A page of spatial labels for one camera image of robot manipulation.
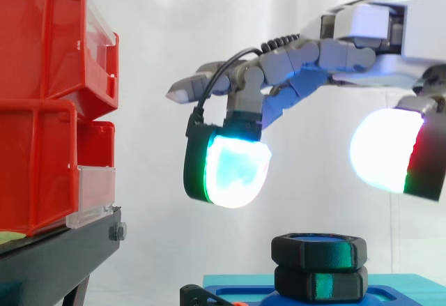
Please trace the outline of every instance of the black clamp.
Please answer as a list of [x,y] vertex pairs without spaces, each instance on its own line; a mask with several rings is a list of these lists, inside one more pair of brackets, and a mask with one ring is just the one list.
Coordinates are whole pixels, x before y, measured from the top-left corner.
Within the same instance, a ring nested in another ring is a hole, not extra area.
[[186,285],[180,289],[180,306],[233,306],[233,304],[198,285]]

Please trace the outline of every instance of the red plastic drawer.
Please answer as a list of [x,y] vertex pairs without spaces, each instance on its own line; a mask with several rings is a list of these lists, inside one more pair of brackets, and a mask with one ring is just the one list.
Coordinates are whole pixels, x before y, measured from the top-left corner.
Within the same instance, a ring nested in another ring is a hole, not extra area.
[[[0,231],[30,236],[80,211],[109,214],[104,205],[114,201],[113,124],[78,122],[67,100],[0,100],[0,128]],[[104,189],[100,194],[79,188],[79,161],[97,167],[84,178],[96,192]],[[90,214],[89,221],[97,216]]]
[[0,98],[71,100],[88,120],[118,107],[118,37],[91,0],[0,0],[0,18]]

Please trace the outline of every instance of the blue plastic tray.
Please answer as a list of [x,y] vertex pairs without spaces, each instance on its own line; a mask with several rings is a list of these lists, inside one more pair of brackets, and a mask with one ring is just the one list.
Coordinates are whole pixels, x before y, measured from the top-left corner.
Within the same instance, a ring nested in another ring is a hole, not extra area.
[[[226,295],[240,296],[240,300],[249,306],[305,306],[311,305],[280,296],[273,285],[220,285],[208,286],[206,290],[222,298]],[[243,301],[243,296],[266,296],[262,301]],[[383,285],[369,286],[367,294],[359,303],[324,304],[336,306],[420,306],[421,304]]]
[[[259,301],[263,300],[268,294],[273,292],[272,285],[274,284],[274,275],[207,275],[204,277],[203,286],[240,286],[249,285],[262,288],[269,288],[263,290],[261,294],[239,294],[232,295],[225,293],[220,295],[222,298],[233,301],[247,300],[248,305],[259,305]],[[385,285],[401,292],[403,295],[414,300],[418,305],[423,306],[446,306],[446,287],[439,285],[431,280],[427,280],[419,275],[408,274],[369,274],[369,284]]]

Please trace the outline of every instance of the black metal stand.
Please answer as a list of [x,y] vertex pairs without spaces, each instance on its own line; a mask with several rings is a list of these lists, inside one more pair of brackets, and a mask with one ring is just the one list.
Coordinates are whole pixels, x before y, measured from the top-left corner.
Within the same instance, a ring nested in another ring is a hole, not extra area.
[[119,248],[121,210],[79,229],[66,227],[0,245],[0,305],[82,306],[89,275]]
[[63,299],[62,306],[83,306],[86,294],[86,288],[89,285],[90,276],[84,279]]

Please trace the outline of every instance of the blue light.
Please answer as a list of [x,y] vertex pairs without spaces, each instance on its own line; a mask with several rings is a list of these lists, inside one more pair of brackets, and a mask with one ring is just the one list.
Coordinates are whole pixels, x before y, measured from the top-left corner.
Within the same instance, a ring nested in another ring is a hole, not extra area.
[[209,143],[204,184],[209,201],[238,208],[260,192],[271,152],[265,144],[217,135]]

